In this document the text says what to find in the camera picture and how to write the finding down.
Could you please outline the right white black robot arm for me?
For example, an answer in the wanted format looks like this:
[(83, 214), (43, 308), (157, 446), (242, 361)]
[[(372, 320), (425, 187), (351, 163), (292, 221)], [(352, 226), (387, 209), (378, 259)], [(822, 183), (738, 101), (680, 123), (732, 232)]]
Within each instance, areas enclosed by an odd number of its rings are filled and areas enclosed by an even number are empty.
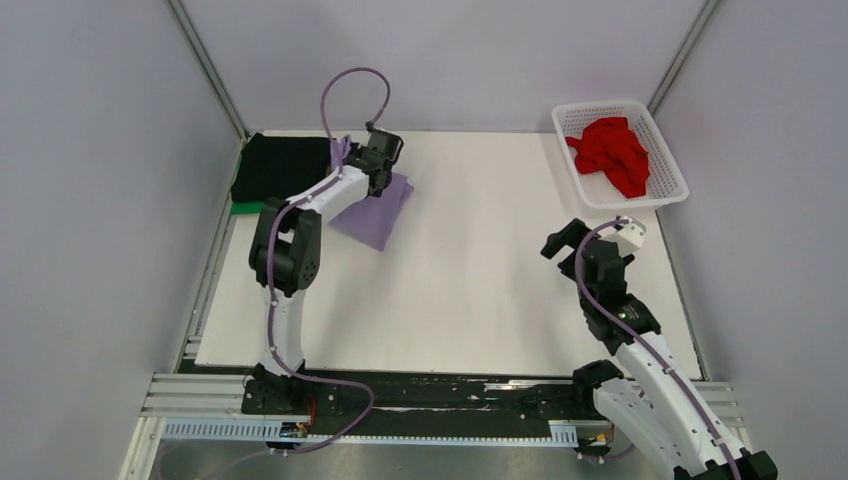
[(574, 218), (548, 235), (541, 250), (573, 281), (588, 330), (611, 355), (573, 373), (571, 403), (599, 414), (669, 479), (775, 479), (765, 451), (750, 451), (682, 373), (660, 323), (628, 290), (626, 269), (646, 227), (629, 216), (588, 227)]

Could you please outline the folded green t shirt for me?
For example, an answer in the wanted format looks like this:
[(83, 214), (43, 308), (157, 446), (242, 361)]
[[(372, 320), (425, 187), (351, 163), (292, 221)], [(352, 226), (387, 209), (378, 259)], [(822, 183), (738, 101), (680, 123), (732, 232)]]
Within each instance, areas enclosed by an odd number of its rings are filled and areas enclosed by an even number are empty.
[(262, 202), (233, 202), (230, 206), (231, 215), (253, 215), (261, 212)]

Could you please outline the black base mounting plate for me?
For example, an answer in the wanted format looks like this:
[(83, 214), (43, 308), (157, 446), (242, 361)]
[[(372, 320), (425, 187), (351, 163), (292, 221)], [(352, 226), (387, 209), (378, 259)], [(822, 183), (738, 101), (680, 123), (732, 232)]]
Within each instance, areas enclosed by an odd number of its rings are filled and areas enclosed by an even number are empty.
[(587, 386), (569, 377), (305, 370), (310, 433), (540, 437), (552, 421), (606, 423)]

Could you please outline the purple t shirt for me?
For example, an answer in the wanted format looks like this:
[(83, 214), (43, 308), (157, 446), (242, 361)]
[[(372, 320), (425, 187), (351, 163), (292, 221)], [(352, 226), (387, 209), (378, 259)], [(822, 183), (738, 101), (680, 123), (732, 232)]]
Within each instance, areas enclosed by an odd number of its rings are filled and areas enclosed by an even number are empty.
[(336, 171), (333, 185), (319, 202), (320, 212), (334, 228), (382, 251), (412, 187), (405, 176), (392, 172), (392, 183), (382, 196), (368, 196), (368, 177), (358, 168), (344, 164), (353, 146), (348, 135), (330, 140), (331, 165)]

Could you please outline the aluminium frame rail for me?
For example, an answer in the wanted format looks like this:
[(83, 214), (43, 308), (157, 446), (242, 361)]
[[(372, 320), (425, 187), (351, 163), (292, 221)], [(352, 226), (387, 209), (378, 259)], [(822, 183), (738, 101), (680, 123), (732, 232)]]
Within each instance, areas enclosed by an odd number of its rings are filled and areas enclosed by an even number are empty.
[[(140, 415), (235, 418), (240, 415), (245, 384), (244, 375), (155, 374)], [(745, 426), (729, 383), (696, 381), (694, 386), (722, 423), (730, 428)]]

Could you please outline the white plastic basket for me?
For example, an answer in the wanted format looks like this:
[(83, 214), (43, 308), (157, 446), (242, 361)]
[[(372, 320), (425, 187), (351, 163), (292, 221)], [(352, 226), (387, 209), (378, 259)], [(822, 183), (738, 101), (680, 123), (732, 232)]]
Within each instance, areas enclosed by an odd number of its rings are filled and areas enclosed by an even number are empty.
[[(605, 174), (581, 174), (577, 170), (577, 151), (567, 145), (566, 138), (580, 137), (590, 123), (607, 117), (625, 118), (628, 129), (647, 150), (649, 176), (644, 196), (628, 199)], [(598, 217), (656, 210), (682, 202), (688, 197), (688, 185), (653, 117), (642, 103), (634, 100), (569, 103), (554, 107), (551, 119), (559, 137), (565, 168), (576, 201), (584, 214)]]

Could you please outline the red t shirt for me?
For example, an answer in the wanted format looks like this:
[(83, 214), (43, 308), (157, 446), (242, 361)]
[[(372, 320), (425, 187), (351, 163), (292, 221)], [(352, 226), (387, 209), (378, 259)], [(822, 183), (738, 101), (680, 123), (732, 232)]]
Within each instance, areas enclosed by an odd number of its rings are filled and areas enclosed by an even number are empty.
[(647, 195), (649, 152), (630, 130), (626, 117), (600, 118), (586, 126), (581, 137), (566, 136), (565, 141), (576, 151), (579, 174), (603, 173), (627, 199)]

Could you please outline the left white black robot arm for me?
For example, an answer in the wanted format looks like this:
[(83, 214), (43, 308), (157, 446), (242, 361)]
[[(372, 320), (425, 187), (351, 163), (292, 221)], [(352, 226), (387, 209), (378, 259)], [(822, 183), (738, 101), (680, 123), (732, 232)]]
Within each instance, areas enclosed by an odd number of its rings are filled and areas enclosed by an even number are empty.
[(325, 179), (262, 206), (248, 263), (267, 293), (267, 345), (245, 387), (246, 414), (293, 414), (309, 404), (306, 390), (314, 379), (302, 371), (303, 310), (320, 268), (323, 227), (355, 203), (380, 197), (392, 184), (404, 147), (397, 134), (373, 124), (367, 131), (363, 144), (349, 137), (331, 140)]

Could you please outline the folded black t shirt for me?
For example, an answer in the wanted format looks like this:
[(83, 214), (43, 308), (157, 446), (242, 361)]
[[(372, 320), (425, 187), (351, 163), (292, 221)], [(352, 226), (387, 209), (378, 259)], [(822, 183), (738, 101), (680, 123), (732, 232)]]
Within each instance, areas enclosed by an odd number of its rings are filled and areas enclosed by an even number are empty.
[(234, 203), (287, 199), (323, 180), (329, 167), (326, 137), (255, 134), (241, 150), (231, 199)]

